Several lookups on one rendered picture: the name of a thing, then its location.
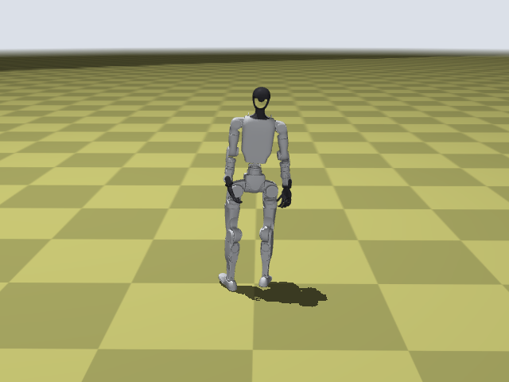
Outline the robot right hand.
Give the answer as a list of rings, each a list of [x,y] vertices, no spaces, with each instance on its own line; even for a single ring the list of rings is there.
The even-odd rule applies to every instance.
[[[291,179],[288,180],[287,186],[282,185],[282,188],[284,188],[284,189],[282,190],[281,196],[276,200],[278,202],[282,198],[282,202],[278,207],[285,208],[287,206],[290,206],[291,197],[292,197],[291,191],[290,191],[291,185],[292,185]]]

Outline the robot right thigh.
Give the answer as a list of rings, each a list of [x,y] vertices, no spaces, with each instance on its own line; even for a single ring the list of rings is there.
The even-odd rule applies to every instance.
[[[263,227],[259,236],[263,241],[268,242],[269,230],[274,230],[274,221],[277,209],[278,187],[273,181],[265,180],[265,190],[262,193],[263,202]]]

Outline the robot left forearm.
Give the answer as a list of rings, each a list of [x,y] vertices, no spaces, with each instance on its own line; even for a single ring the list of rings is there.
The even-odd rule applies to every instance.
[[[226,166],[225,166],[225,176],[223,177],[223,181],[225,181],[225,177],[229,176],[231,181],[233,181],[233,175],[235,171],[235,162],[236,159],[233,157],[228,157],[229,154],[229,146],[227,147],[227,153],[226,153]]]

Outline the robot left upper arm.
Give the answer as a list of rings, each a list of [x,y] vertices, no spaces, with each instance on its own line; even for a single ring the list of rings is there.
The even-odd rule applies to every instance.
[[[239,131],[238,129],[243,126],[244,117],[235,117],[231,121],[230,130],[229,130],[229,154],[228,156],[236,157],[239,155],[239,148],[237,147],[239,141]]]

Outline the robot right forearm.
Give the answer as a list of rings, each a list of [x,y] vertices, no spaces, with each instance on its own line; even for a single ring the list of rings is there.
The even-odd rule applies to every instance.
[[[288,156],[289,156],[289,152],[288,152]],[[281,179],[282,179],[282,184],[284,186],[287,186],[288,185],[288,180],[291,179],[290,178],[290,172],[289,172],[289,166],[290,166],[289,158],[287,160],[283,160],[283,161],[280,162],[280,167],[281,167],[281,174],[280,174],[280,176],[281,176]]]

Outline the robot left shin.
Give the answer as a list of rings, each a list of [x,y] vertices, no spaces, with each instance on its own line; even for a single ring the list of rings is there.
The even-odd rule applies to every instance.
[[[229,229],[225,237],[225,259],[227,261],[227,278],[226,280],[234,280],[235,276],[235,265],[239,255],[239,243],[234,242],[234,232]]]

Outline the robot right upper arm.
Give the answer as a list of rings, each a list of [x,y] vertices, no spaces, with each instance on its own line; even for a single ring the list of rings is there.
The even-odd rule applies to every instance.
[[[277,157],[279,161],[287,160],[288,156],[288,133],[286,124],[282,121],[274,120],[275,130],[279,133],[278,135],[278,146]]]

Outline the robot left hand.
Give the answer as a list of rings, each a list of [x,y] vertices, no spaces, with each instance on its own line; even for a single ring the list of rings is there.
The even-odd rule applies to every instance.
[[[235,198],[235,195],[234,195],[233,190],[232,190],[232,188],[231,188],[231,185],[233,185],[233,182],[231,181],[231,179],[230,179],[230,177],[229,177],[229,176],[226,176],[226,177],[225,177],[225,181],[226,181],[225,186],[227,186],[227,190],[228,190],[229,194],[231,195],[232,199],[233,199],[236,203],[239,203],[239,204],[243,203],[243,202],[242,202],[239,198],[237,198],[237,199]]]

